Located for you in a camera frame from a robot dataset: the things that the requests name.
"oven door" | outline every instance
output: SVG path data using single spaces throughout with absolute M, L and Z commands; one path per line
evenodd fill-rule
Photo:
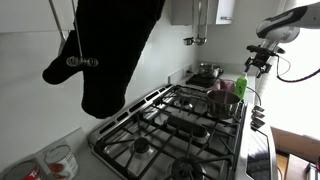
M 270 126 L 251 127 L 252 104 L 248 104 L 243 126 L 235 180 L 278 180 L 276 152 Z

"green bottle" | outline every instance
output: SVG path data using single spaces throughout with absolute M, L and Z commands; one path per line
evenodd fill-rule
M 247 88 L 247 83 L 248 83 L 247 73 L 243 72 L 242 76 L 240 76 L 237 79 L 236 88 L 234 90 L 234 93 L 238 95 L 240 99 L 243 99 L 244 97 L 244 93 L 246 92 L 246 88 Z

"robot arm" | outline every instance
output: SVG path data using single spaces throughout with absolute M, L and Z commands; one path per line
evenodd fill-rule
M 257 35 L 262 39 L 287 43 L 297 37 L 299 28 L 320 28 L 320 2 L 265 19 L 257 27 Z
M 289 43 L 299 35 L 300 28 L 320 29 L 320 2 L 301 6 L 275 17 L 267 18 L 257 27 L 257 35 L 264 39 L 260 46 L 248 46 L 251 52 L 256 52 L 255 57 L 250 57 L 246 62 L 246 72 L 250 66 L 259 68 L 260 73 L 268 73 L 271 65 L 267 63 L 270 56 L 284 53 L 277 45 Z

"black cord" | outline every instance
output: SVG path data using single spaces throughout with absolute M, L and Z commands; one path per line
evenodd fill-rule
M 259 104 L 260 104 L 260 106 L 262 106 L 260 95 L 255 90 L 253 90 L 252 88 L 250 88 L 250 87 L 247 87 L 247 88 L 250 89 L 251 91 L 253 91 L 254 93 L 256 93 L 256 95 L 257 95 L 257 97 L 259 99 Z
M 279 168 L 279 166 L 277 166 L 277 168 L 278 168 L 278 171 L 280 172 L 281 180 L 283 180 L 283 174 L 282 174 L 282 172 L 281 172 L 281 169 Z
M 257 97 L 258 97 L 258 99 L 259 99 L 259 105 L 262 106 L 262 101 L 261 101 L 260 95 L 259 95 L 255 90 L 253 90 L 252 88 L 250 88 L 250 87 L 247 87 L 247 88 L 250 89 L 251 91 L 253 91 L 254 93 L 256 93 L 256 95 L 257 95 Z
M 280 80 L 280 81 L 283 81 L 283 82 L 286 82 L 286 83 L 297 83 L 297 82 L 301 82 L 301 81 L 305 81 L 307 79 L 310 79 L 312 78 L 313 76 L 317 75 L 318 73 L 320 73 L 320 69 L 318 69 L 317 71 L 315 71 L 314 73 L 308 75 L 308 76 L 305 76 L 301 79 L 297 79 L 297 80 L 286 80 L 286 79 L 282 79 L 279 75 L 279 59 L 280 59 L 280 56 L 278 56 L 278 62 L 277 62 L 277 78 Z

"gas stove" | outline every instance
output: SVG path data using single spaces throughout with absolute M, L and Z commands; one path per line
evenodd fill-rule
M 206 91 L 167 85 L 108 120 L 89 141 L 93 154 L 123 179 L 237 179 L 237 171 L 252 174 L 241 167 L 252 156 L 249 145 L 241 146 L 250 139 L 247 108 L 241 102 L 235 117 L 219 120 L 207 113 Z M 272 179 L 270 171 L 265 176 Z

